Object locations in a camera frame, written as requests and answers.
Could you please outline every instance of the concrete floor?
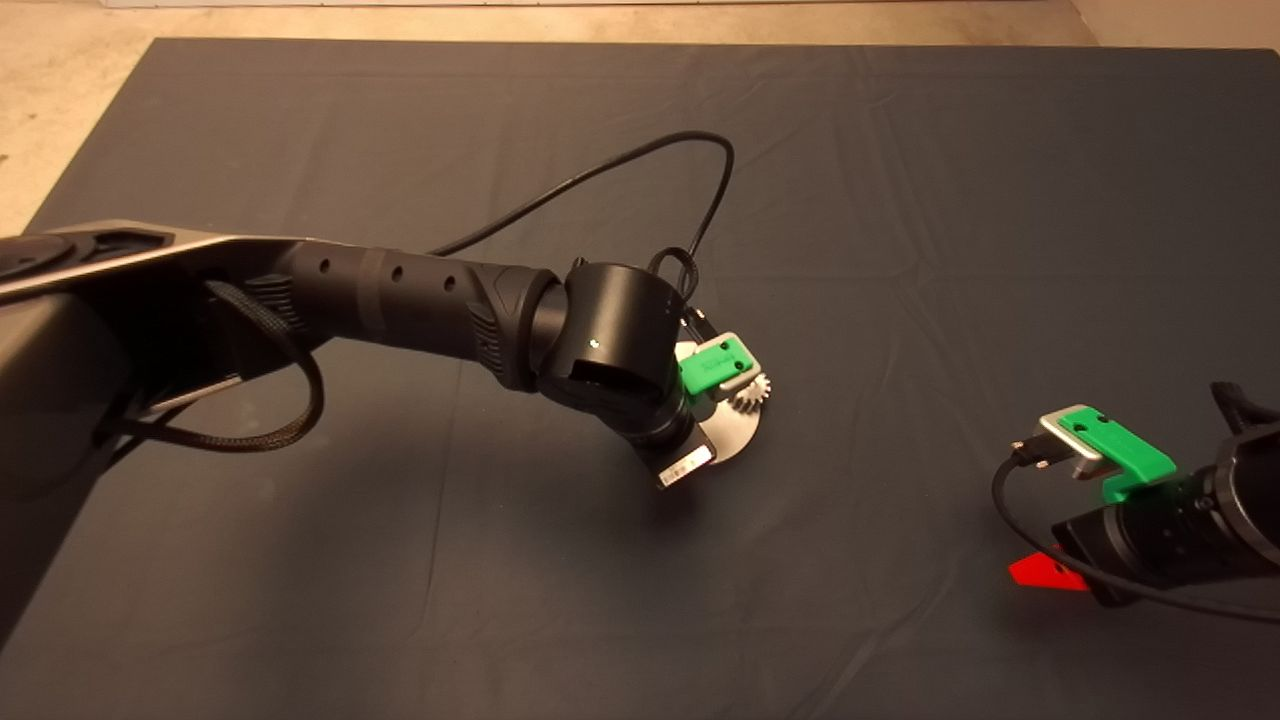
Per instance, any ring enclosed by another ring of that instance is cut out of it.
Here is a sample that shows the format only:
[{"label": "concrete floor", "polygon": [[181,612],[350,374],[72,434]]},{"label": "concrete floor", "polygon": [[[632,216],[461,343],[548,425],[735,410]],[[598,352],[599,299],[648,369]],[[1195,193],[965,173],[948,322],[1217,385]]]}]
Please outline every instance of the concrete floor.
[{"label": "concrete floor", "polygon": [[[1216,12],[1219,0],[166,10],[0,0],[0,237],[26,227],[157,36],[901,45],[1096,45],[1101,37],[1107,45],[1280,45],[1280,22],[1265,22],[1276,19],[1280,5],[1239,1],[1243,15]],[[1228,15],[1234,24],[1221,19]]]}]

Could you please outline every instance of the gear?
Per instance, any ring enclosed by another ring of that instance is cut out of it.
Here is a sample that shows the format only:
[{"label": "gear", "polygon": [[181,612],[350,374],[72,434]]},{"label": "gear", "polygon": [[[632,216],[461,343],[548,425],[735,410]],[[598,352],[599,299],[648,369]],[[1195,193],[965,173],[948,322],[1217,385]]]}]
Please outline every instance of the gear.
[{"label": "gear", "polygon": [[760,406],[764,401],[769,398],[769,392],[773,386],[769,383],[769,378],[760,373],[755,375],[755,379],[750,384],[737,391],[730,402],[733,405],[733,410],[739,413],[759,413]]}]

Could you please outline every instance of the green 3d-printed bracket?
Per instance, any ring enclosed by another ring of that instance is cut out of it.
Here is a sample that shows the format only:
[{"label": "green 3d-printed bracket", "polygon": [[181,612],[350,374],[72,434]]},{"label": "green 3d-printed bracket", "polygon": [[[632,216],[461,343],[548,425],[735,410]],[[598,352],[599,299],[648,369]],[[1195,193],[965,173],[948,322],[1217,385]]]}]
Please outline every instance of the green 3d-printed bracket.
[{"label": "green 3d-printed bracket", "polygon": [[735,338],[700,350],[680,361],[685,392],[696,396],[751,369],[751,355]]},{"label": "green 3d-printed bracket", "polygon": [[1102,500],[1106,502],[1123,502],[1134,488],[1178,471],[1178,465],[1167,455],[1093,407],[1064,415],[1057,423],[1120,466],[1119,475],[1102,482]]}]

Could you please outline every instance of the dark gray cloth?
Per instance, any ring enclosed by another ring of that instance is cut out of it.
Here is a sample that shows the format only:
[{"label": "dark gray cloth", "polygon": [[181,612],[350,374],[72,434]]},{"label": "dark gray cloth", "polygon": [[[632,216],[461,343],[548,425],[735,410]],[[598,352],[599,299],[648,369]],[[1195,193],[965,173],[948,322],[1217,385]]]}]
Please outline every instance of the dark gray cloth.
[{"label": "dark gray cloth", "polygon": [[[698,301],[773,377],[741,457],[655,496],[590,418],[333,342],[297,446],[148,445],[102,478],[0,716],[1274,717],[1280,630],[1014,587],[987,491],[1070,404],[1187,469],[1226,436],[1210,380],[1280,404],[1274,53],[159,41],[32,228],[425,251],[691,127],[740,150]],[[687,241],[716,152],[470,256],[640,263]],[[279,373],[179,424],[266,429],[303,392]],[[1046,537],[1100,503],[1014,486]]]}]

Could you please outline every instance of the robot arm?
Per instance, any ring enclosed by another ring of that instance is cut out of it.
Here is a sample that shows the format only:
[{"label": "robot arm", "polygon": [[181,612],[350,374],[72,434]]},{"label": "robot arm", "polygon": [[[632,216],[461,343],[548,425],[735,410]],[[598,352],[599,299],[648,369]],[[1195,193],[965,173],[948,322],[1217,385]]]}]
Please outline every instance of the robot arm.
[{"label": "robot arm", "polygon": [[[1234,433],[1217,461],[1179,473],[1172,460],[1115,419],[1087,406],[1041,418],[992,486],[1005,521],[1039,552],[1010,566],[1019,584],[1087,589],[1103,606],[1151,600],[1184,610],[1263,623],[1280,612],[1169,592],[1190,584],[1280,574],[1280,413],[1248,401],[1231,383],[1213,397]],[[1057,546],[1037,541],[1010,514],[1005,478],[1014,468],[1071,462],[1102,480],[1106,505],[1056,523]]]},{"label": "robot arm", "polygon": [[[653,269],[580,261],[562,282],[545,269],[131,222],[0,241],[0,642],[97,475],[132,447],[123,436],[283,447],[323,407],[310,351],[330,338],[479,363],[503,387],[599,418],[663,487],[727,459],[754,434],[758,414],[731,405],[739,391],[760,395],[759,364],[686,313]],[[677,343],[686,315],[701,342]],[[312,402],[269,442],[141,421],[294,363]]]}]

